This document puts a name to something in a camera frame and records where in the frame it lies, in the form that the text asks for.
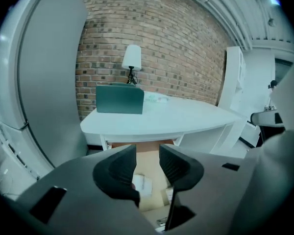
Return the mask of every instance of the ceiling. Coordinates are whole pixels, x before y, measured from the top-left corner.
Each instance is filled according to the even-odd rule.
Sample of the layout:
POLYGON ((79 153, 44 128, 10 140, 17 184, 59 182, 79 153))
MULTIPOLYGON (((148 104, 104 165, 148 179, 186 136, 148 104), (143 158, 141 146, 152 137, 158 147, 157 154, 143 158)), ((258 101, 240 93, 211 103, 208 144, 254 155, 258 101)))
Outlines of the ceiling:
POLYGON ((294 54, 293 28, 282 8, 270 0, 196 1, 216 17, 242 50, 262 47, 294 54))

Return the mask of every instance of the white lampshade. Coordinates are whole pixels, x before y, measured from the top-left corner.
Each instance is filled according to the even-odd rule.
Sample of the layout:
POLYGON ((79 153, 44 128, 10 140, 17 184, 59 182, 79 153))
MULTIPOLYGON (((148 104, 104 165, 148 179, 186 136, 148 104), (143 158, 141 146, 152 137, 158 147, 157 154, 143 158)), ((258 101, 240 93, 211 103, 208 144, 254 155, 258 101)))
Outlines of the white lampshade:
POLYGON ((133 66, 135 71, 142 69, 142 51, 138 45, 129 45, 126 48, 122 67, 129 69, 129 66, 133 66))

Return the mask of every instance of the black lamp base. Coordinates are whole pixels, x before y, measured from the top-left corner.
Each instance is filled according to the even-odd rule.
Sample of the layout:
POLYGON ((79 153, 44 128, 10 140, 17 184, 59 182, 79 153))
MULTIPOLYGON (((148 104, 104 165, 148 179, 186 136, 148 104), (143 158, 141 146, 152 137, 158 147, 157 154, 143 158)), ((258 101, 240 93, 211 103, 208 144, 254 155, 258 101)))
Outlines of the black lamp base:
POLYGON ((137 84, 137 82, 134 79, 134 75, 133 75, 133 66, 129 66, 129 75, 128 75, 128 81, 127 84, 137 84))

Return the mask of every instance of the table lamp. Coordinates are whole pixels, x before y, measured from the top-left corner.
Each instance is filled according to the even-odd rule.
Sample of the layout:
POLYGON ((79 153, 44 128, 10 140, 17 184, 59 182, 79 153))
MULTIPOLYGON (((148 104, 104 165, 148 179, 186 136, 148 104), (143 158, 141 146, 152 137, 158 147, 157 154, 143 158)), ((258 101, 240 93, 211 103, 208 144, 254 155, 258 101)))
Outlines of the table lamp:
POLYGON ((123 58, 122 67, 129 70, 127 84, 137 84, 138 79, 134 79, 133 71, 142 69, 142 53, 141 48, 137 45, 129 45, 123 58))

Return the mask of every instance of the white wall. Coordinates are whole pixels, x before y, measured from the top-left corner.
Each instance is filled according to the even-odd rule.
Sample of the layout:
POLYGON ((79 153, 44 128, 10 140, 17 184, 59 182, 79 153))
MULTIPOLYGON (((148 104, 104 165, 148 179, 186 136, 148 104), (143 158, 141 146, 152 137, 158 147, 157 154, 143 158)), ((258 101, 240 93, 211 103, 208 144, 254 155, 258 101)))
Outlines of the white wall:
POLYGON ((264 48, 254 48, 243 56, 246 73, 239 112, 250 118, 252 113, 263 111, 268 102, 268 84, 275 78, 275 60, 272 50, 264 48))

